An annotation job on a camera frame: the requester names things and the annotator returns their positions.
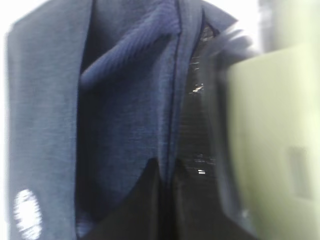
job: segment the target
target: jacket lapel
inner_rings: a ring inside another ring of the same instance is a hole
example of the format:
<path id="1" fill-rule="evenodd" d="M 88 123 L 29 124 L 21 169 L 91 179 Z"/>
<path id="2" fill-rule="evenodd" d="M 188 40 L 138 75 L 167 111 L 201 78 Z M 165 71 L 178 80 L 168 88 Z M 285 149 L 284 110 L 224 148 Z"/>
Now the jacket lapel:
<path id="1" fill-rule="evenodd" d="M 8 35 L 12 240 L 75 240 L 78 81 L 91 0 L 53 0 Z"/>

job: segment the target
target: dark fabric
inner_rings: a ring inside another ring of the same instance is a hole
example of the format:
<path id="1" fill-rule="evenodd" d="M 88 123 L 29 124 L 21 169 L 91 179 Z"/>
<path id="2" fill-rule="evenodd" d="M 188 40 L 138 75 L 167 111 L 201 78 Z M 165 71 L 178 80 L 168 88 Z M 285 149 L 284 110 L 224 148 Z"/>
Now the dark fabric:
<path id="1" fill-rule="evenodd" d="M 148 161 L 124 201 L 82 240 L 158 239 L 159 167 Z"/>
<path id="2" fill-rule="evenodd" d="M 30 189 L 39 202 L 40 240 L 75 240 L 128 207 L 152 158 L 156 238 L 174 237 L 178 126 L 202 7 L 198 0 L 52 0 L 15 24 L 8 36 L 11 240 L 22 239 L 14 219 L 20 191 Z"/>

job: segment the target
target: white wall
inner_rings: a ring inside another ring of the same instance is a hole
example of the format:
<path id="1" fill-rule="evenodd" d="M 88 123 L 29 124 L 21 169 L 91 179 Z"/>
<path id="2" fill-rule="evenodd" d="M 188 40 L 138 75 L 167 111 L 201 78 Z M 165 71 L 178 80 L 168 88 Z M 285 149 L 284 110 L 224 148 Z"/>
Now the white wall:
<path id="1" fill-rule="evenodd" d="M 5 36 L 12 23 L 22 18 L 47 0 L 1 0 L 0 1 L 0 239 L 8 239 L 5 222 L 6 159 L 7 159 L 7 88 L 5 71 Z M 207 0 L 242 21 L 243 27 L 258 40 L 257 0 Z"/>

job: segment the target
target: white spot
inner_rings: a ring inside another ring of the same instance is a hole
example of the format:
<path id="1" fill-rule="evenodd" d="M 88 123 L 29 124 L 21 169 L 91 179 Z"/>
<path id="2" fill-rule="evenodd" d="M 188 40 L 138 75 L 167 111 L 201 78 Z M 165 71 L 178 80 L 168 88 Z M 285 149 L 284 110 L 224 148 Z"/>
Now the white spot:
<path id="1" fill-rule="evenodd" d="M 31 190 L 25 189 L 18 192 L 14 200 L 13 213 L 22 238 L 37 240 L 42 231 L 42 215 L 38 200 Z"/>
<path id="2" fill-rule="evenodd" d="M 196 87 L 194 90 L 192 90 L 192 92 L 194 93 L 198 93 L 204 86 L 198 86 Z"/>
<path id="3" fill-rule="evenodd" d="M 198 173 L 199 173 L 199 174 L 206 174 L 206 172 L 205 172 L 205 171 L 200 170 L 200 169 L 198 170 Z"/>

